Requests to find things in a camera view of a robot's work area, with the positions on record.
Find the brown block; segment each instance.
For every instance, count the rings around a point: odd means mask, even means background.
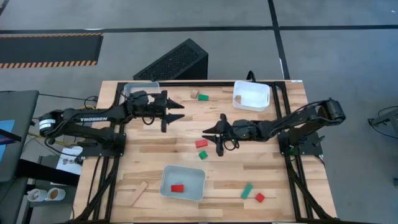
[[[242,102],[242,96],[241,95],[236,95],[235,96],[235,101],[240,104]]]
[[[198,90],[192,90],[191,92],[191,98],[196,99],[198,97],[199,91]]]

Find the yellow and black hazard tape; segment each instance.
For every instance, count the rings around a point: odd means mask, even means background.
[[[0,68],[50,68],[50,67],[71,67],[71,66],[93,66],[96,64],[97,61],[0,63]]]
[[[104,36],[103,33],[85,33],[85,34],[32,34],[32,35],[0,35],[0,38],[22,38],[22,37],[81,37],[81,36]]]

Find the wooden tabletop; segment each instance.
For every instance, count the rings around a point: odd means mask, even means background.
[[[107,108],[111,105],[117,83],[103,82],[98,108]],[[286,86],[292,111],[307,104],[302,82],[286,81]],[[120,159],[111,222],[295,220],[285,161],[279,153],[276,138],[267,142],[241,142],[239,149],[226,151],[223,157],[217,156],[216,146],[211,142],[207,147],[199,149],[195,147],[195,141],[201,140],[202,131],[213,127],[219,120],[220,113],[225,113],[230,123],[237,119],[276,119],[273,97],[269,107],[264,112],[257,113],[233,108],[231,103],[233,86],[181,86],[161,87],[161,89],[168,90],[169,97],[185,107],[182,110],[169,112],[185,114],[185,117],[170,124],[167,133],[160,132],[160,121],[147,126],[141,119],[135,119],[126,125],[127,143],[124,155]],[[208,95],[210,100],[191,99],[192,89]],[[279,99],[284,113],[281,94]],[[93,126],[102,128],[109,126],[109,123],[95,123]],[[202,150],[208,153],[204,161],[198,156]],[[97,158],[89,158],[84,161],[73,205],[76,215],[86,207],[96,160]],[[325,211],[335,217],[335,207],[324,166],[314,156],[302,156],[302,160],[309,191]],[[93,195],[97,190],[101,163],[102,160],[98,166]],[[170,164],[205,171],[205,194],[202,201],[192,202],[160,195],[163,169]],[[126,199],[142,182],[147,182],[148,188],[132,207],[127,206]],[[254,188],[249,198],[244,200],[240,196],[247,183],[252,183]],[[266,197],[262,203],[254,198],[257,193],[262,193]],[[100,217],[104,217],[107,197],[106,193],[101,204]],[[304,217],[305,207],[299,190],[298,197]]]

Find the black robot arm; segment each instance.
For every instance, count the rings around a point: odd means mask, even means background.
[[[239,141],[268,141],[275,135],[287,131],[291,145],[300,142],[323,126],[341,124],[345,115],[338,101],[329,99],[307,104],[292,114],[274,121],[249,121],[245,119],[234,121],[232,125],[227,122],[226,115],[220,115],[216,126],[204,130],[203,133],[215,134],[202,137],[216,143],[217,155],[223,156],[224,148],[234,150],[239,148]],[[231,141],[232,148],[226,147],[226,142]]]
[[[39,118],[40,135],[46,138],[46,144],[53,144],[54,139],[62,136],[85,138],[78,145],[83,148],[80,159],[88,156],[122,156],[126,140],[125,134],[114,132],[114,128],[90,128],[79,125],[82,122],[110,121],[115,125],[126,124],[134,118],[142,118],[150,125],[155,118],[161,120],[161,130],[166,132],[167,125],[184,117],[184,114],[167,114],[167,109],[184,108],[182,105],[167,98],[167,91],[148,94],[137,91],[125,96],[120,105],[113,105],[108,109],[65,109],[54,110]]]

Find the white bin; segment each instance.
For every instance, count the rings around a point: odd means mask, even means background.
[[[232,105],[235,108],[251,111],[264,111],[269,106],[270,88],[268,85],[236,81]],[[235,100],[236,95],[241,96],[241,103]]]

